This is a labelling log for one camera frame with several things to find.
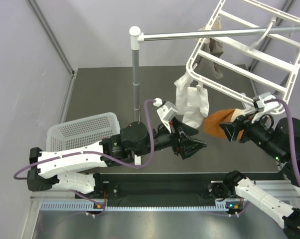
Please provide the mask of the white sock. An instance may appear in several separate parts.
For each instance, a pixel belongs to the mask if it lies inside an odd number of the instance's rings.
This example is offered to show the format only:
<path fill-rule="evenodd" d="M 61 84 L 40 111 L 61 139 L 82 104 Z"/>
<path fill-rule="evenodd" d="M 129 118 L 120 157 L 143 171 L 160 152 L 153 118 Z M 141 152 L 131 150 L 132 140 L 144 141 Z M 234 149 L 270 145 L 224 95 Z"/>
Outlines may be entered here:
<path fill-rule="evenodd" d="M 174 82 L 176 86 L 175 105 L 178 115 L 185 115 L 193 108 L 191 100 L 196 89 L 190 86 L 192 82 L 193 78 L 187 72 Z"/>
<path fill-rule="evenodd" d="M 182 122 L 192 128 L 199 128 L 209 114 L 208 91 L 201 85 L 187 88 L 187 102 Z"/>

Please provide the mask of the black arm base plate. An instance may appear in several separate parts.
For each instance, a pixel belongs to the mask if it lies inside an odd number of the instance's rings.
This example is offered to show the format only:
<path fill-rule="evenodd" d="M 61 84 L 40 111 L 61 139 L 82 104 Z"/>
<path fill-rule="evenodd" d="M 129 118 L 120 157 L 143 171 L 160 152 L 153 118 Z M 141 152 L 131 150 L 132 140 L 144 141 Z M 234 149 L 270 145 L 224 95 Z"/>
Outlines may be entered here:
<path fill-rule="evenodd" d="M 80 193 L 76 198 L 106 199 L 110 206 L 172 206 L 198 205 L 235 198 L 234 191 L 221 182 L 207 181 L 157 181 L 110 182 L 99 185 L 91 193 Z"/>

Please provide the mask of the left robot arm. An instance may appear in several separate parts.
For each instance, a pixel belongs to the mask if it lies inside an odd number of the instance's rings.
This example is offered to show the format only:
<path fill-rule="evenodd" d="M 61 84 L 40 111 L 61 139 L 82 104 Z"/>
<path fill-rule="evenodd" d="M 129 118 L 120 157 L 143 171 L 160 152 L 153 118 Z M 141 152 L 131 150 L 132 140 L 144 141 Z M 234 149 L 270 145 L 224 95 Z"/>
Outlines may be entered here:
<path fill-rule="evenodd" d="M 74 190 L 92 197 L 102 195 L 104 186 L 96 175 L 83 174 L 92 168 L 126 166 L 136 168 L 135 156 L 149 155 L 171 148 L 172 152 L 187 159 L 207 147 L 195 139 L 198 130 L 186 126 L 177 119 L 148 130 L 145 124 L 135 121 L 120 133 L 93 144 L 64 151 L 30 151 L 31 168 L 27 173 L 29 191 L 50 189 Z"/>

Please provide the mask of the white clip sock hanger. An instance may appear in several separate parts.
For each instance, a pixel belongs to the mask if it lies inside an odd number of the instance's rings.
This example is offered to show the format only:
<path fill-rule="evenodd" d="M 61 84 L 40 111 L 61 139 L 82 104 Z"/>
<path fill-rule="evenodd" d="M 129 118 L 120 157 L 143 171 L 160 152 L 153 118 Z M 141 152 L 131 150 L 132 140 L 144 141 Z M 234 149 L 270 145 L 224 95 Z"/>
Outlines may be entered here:
<path fill-rule="evenodd" d="M 220 66 L 230 69 L 240 75 L 243 75 L 257 83 L 280 92 L 282 94 L 281 99 L 285 103 L 289 103 L 300 70 L 300 18 L 256 0 L 248 0 L 246 3 L 270 13 L 272 15 L 272 19 L 268 23 L 268 25 L 265 28 L 261 28 L 249 21 L 226 12 L 223 10 L 225 1 L 219 1 L 216 9 L 213 12 L 213 15 L 211 16 L 206 26 L 206 30 L 202 34 L 198 33 L 196 35 L 196 38 L 198 38 L 198 43 L 187 61 L 186 71 L 193 79 L 204 85 L 207 85 L 242 103 L 251 106 L 254 104 L 253 99 L 243 96 L 242 94 L 226 86 L 223 86 L 209 78 L 196 73 L 194 62 L 197 57 L 202 57 Z M 221 30 L 218 32 L 213 32 L 213 25 L 221 17 L 225 17 L 242 24 L 245 26 L 245 29 Z M 256 49 L 256 47 L 266 37 L 273 38 L 296 47 L 298 49 L 298 54 L 294 62 L 288 63 Z M 284 86 L 281 86 L 248 70 L 243 70 L 228 61 L 213 56 L 211 53 L 203 51 L 202 47 L 208 38 L 228 45 L 233 49 L 243 53 L 244 55 L 253 58 L 254 60 L 261 61 L 263 63 L 286 71 L 289 75 L 286 84 Z"/>

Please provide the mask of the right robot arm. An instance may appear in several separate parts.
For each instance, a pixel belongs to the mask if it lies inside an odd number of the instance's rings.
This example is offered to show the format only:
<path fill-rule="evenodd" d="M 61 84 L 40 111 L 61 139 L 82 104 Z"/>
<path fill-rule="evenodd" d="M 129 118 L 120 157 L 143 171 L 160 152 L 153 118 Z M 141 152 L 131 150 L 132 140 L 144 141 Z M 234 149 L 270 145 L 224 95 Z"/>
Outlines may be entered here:
<path fill-rule="evenodd" d="M 274 187 L 275 180 L 286 179 L 300 198 L 300 120 L 282 118 L 276 126 L 266 126 L 269 115 L 257 122 L 251 116 L 238 116 L 233 122 L 221 122 L 220 131 L 230 142 L 253 142 L 280 167 L 272 176 L 259 176 Z M 272 218 L 289 239 L 300 239 L 300 208 L 284 203 L 267 193 L 248 174 L 231 171 L 221 182 L 208 185 L 210 197 L 225 200 L 245 199 Z"/>

